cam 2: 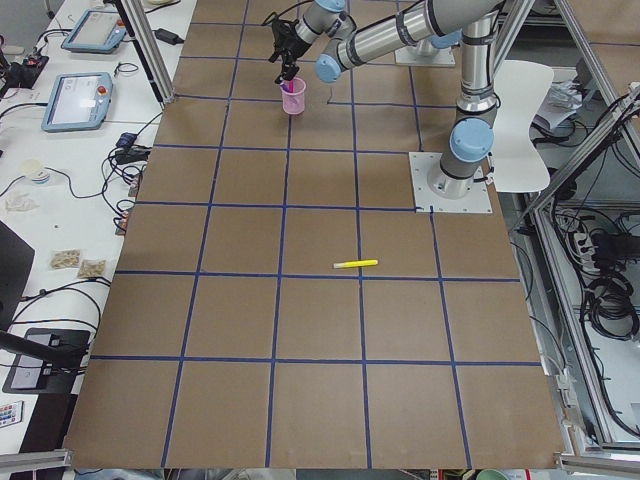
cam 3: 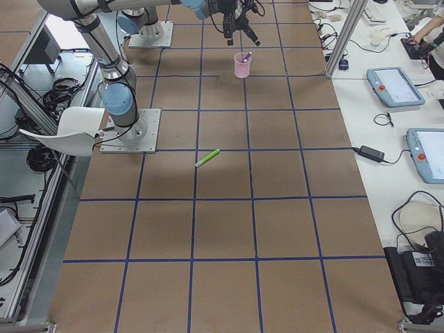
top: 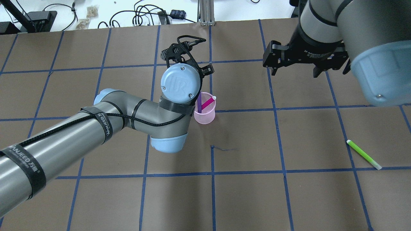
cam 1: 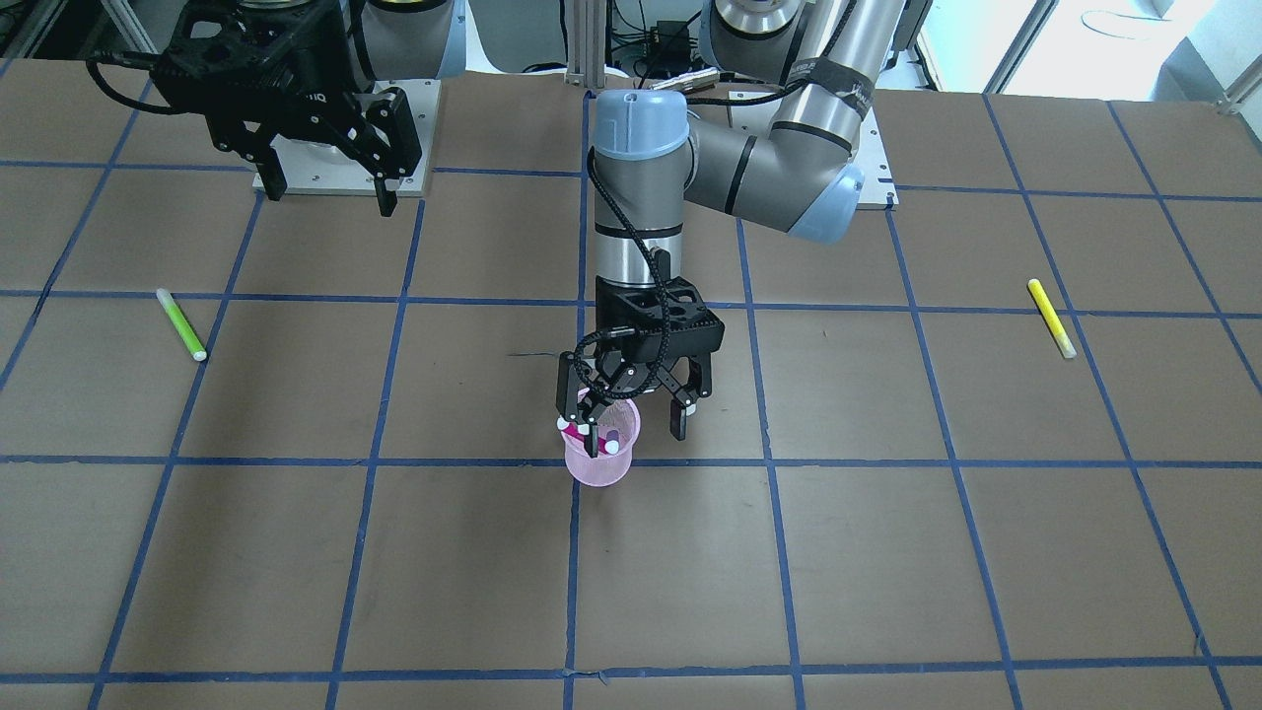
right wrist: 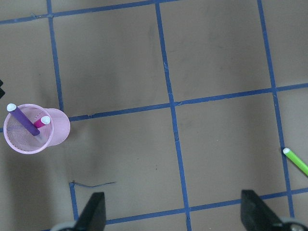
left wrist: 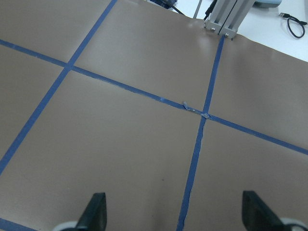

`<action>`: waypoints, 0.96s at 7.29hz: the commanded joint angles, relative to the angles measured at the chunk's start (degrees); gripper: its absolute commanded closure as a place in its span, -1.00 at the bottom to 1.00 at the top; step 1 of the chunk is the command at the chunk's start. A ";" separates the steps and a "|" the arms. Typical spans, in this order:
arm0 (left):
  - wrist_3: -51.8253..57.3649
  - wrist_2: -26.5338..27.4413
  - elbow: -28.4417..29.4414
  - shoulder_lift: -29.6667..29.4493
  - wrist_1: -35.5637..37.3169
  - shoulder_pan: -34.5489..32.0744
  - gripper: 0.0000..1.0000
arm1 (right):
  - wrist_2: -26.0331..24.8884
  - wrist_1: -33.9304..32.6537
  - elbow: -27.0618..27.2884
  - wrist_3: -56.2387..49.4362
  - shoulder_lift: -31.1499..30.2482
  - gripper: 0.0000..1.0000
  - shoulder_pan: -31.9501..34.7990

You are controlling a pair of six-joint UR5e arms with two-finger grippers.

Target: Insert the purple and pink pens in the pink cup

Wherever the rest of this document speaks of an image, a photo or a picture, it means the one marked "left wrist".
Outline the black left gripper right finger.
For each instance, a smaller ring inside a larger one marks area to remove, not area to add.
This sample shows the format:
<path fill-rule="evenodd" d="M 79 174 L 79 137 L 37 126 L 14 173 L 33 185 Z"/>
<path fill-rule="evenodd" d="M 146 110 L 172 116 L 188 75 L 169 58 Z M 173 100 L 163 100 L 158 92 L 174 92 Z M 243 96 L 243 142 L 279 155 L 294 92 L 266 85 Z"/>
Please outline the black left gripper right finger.
<path fill-rule="evenodd" d="M 242 222 L 247 231 L 283 231 L 284 224 L 255 191 L 243 191 Z"/>

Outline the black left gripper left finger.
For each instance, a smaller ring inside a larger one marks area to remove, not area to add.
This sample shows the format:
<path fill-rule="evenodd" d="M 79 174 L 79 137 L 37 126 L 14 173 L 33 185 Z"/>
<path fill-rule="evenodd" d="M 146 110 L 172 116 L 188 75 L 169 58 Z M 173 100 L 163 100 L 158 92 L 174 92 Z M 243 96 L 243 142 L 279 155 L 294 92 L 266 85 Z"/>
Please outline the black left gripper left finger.
<path fill-rule="evenodd" d="M 78 231 L 104 231 L 106 229 L 106 195 L 95 193 L 77 222 Z"/>

